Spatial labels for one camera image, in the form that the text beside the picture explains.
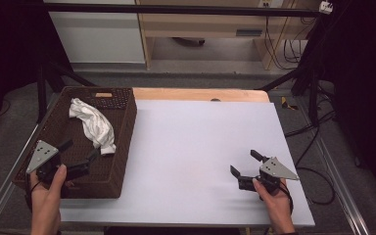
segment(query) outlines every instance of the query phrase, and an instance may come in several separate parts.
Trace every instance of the white cabinet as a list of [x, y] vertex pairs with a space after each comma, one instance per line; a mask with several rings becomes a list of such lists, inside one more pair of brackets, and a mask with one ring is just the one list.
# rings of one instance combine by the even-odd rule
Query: white cabinet
[[[134, 4], [134, 0], [45, 2]], [[145, 63], [136, 14], [52, 12], [50, 16], [71, 63]]]

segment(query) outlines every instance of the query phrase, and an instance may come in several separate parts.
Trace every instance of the crumpled cloth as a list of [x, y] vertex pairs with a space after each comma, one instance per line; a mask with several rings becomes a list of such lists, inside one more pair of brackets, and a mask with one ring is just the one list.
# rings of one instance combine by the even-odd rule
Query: crumpled cloth
[[96, 108], [74, 98], [71, 99], [69, 117], [83, 121], [85, 136], [93, 141], [94, 148], [101, 147], [102, 155], [113, 154], [116, 151], [113, 127]]

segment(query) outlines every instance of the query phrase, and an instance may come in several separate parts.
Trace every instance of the person's right hand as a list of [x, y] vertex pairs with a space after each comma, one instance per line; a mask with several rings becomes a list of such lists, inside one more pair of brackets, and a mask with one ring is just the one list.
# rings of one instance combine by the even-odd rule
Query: person's right hand
[[[285, 179], [282, 178], [281, 181], [286, 185]], [[274, 232], [276, 234], [295, 232], [288, 196], [286, 196], [281, 190], [277, 190], [274, 195], [270, 195], [264, 186], [255, 178], [253, 179], [253, 184], [255, 185], [256, 191], [266, 204], [268, 216]]]

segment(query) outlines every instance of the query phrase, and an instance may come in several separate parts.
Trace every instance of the person's left hand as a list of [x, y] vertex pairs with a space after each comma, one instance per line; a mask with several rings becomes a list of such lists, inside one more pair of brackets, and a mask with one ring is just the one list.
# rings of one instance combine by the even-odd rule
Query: person's left hand
[[60, 196], [61, 188], [66, 180], [67, 168], [64, 164], [60, 165], [50, 189], [46, 189], [38, 181], [36, 172], [30, 175], [31, 187], [36, 185], [32, 191], [32, 235], [57, 234], [61, 223], [60, 215]]

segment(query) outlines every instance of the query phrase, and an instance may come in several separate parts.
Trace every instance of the black metal pole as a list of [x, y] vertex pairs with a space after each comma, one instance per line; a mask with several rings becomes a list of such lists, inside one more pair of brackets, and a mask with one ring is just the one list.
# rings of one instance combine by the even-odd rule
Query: black metal pole
[[72, 3], [22, 3], [21, 6], [25, 8], [46, 9], [49, 12], [145, 13], [145, 14], [299, 17], [299, 18], [316, 18], [319, 16], [319, 12], [309, 10], [309, 9], [281, 9], [281, 8], [239, 8], [239, 7], [208, 7], [208, 6], [72, 4]]

